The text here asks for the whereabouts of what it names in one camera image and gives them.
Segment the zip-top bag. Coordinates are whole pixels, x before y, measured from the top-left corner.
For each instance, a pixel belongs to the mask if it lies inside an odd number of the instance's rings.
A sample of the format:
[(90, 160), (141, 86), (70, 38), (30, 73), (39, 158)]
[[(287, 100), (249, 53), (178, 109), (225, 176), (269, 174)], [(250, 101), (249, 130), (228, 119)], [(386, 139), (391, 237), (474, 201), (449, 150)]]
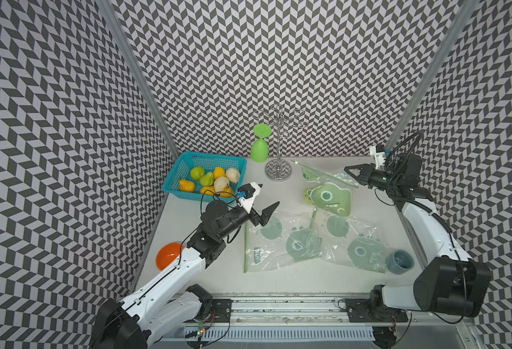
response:
[(244, 232), (244, 272), (259, 273), (322, 257), (322, 238), (312, 215), (276, 211), (264, 226)]
[(322, 209), (314, 214), (314, 227), (321, 238), (321, 259), (338, 266), (376, 273), (387, 270), (388, 247), (375, 224)]
[(292, 162), (301, 168), (305, 182), (315, 185), (303, 191), (307, 204), (344, 218), (351, 214), (351, 189), (359, 187), (356, 180), (346, 173), (328, 172), (302, 161)]

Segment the green pear bag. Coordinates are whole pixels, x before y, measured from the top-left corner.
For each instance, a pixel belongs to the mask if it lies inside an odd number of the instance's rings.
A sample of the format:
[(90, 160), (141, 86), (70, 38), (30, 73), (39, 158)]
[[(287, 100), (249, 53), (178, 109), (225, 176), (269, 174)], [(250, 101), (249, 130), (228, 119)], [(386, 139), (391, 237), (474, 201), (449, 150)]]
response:
[(190, 176), (193, 180), (200, 180), (206, 174), (205, 169), (203, 167), (194, 167), (190, 171)]
[(214, 186), (214, 181), (215, 181), (214, 172), (208, 172), (208, 173), (204, 174), (202, 177), (199, 178), (199, 183), (203, 187)]

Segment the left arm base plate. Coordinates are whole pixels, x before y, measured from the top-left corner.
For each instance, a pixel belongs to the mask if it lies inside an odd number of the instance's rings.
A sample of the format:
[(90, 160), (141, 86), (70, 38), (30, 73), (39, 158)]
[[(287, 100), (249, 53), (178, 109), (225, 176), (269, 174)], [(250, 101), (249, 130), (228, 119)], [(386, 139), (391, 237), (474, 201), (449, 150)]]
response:
[(233, 300), (229, 298), (204, 300), (198, 314), (194, 317), (194, 321), (217, 324), (228, 323), (232, 304)]

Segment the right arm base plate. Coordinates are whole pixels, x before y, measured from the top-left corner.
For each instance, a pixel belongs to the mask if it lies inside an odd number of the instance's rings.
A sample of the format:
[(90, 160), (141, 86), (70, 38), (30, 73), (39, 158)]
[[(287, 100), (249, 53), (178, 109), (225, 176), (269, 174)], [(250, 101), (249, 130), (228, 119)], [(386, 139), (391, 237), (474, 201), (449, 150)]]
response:
[(407, 323), (404, 310), (389, 308), (381, 302), (373, 305), (370, 299), (344, 299), (346, 313), (351, 323), (373, 322), (381, 324)]

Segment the cream pear bag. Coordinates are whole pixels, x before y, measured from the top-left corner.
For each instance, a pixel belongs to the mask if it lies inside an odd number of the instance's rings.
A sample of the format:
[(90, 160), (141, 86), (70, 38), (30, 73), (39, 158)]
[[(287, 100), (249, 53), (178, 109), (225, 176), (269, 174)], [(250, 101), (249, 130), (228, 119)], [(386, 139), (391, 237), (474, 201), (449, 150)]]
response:
[(233, 168), (233, 167), (228, 168), (225, 171), (225, 175), (231, 183), (239, 183), (241, 173), (240, 173), (240, 171), (237, 170), (237, 168)]
[(229, 179), (224, 175), (214, 180), (215, 193), (224, 191), (230, 184)]

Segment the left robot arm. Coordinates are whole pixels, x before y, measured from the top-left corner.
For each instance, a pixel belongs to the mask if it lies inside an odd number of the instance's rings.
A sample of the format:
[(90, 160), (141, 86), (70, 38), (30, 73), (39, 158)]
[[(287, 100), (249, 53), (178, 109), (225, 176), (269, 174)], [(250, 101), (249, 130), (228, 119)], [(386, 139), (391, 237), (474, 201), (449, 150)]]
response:
[(217, 260), (229, 234), (246, 222), (254, 226), (269, 222), (279, 204), (257, 212), (253, 204), (261, 188), (257, 183), (241, 186), (233, 208), (220, 199), (210, 202), (176, 259), (139, 290), (121, 301), (107, 300), (99, 308), (90, 348), (149, 348), (179, 324), (204, 319), (211, 307), (211, 294), (197, 284), (180, 297), (176, 293)]

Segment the yellow pear bag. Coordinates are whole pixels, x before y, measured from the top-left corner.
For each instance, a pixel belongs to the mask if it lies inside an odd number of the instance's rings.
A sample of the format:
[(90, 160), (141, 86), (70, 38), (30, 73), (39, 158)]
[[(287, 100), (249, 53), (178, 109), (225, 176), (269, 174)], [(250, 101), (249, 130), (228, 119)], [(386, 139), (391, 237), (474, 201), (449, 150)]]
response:
[(200, 190), (200, 193), (207, 196), (215, 196), (215, 188), (213, 186), (205, 186)]
[(225, 198), (231, 198), (234, 196), (234, 190), (230, 187), (225, 187), (221, 192), (220, 192), (220, 197), (225, 197)]
[(220, 177), (225, 177), (225, 169), (222, 167), (215, 167), (213, 174), (215, 180), (217, 180)]
[(196, 185), (193, 181), (180, 179), (179, 182), (179, 191), (186, 193), (193, 193), (195, 191)]

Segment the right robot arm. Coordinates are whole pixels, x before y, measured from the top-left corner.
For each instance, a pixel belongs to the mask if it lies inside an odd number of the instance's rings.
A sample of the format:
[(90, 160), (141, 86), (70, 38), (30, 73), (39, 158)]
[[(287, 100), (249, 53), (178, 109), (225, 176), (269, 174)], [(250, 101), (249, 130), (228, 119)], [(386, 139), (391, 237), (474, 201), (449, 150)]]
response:
[(415, 154), (388, 154), (381, 169), (375, 164), (344, 169), (360, 185), (387, 194), (426, 259), (426, 266), (412, 283), (375, 286), (370, 293), (369, 309), (475, 318), (492, 279), (490, 268), (485, 263), (475, 262), (457, 243), (451, 227), (439, 215), (429, 190), (420, 185), (422, 165), (423, 160)]

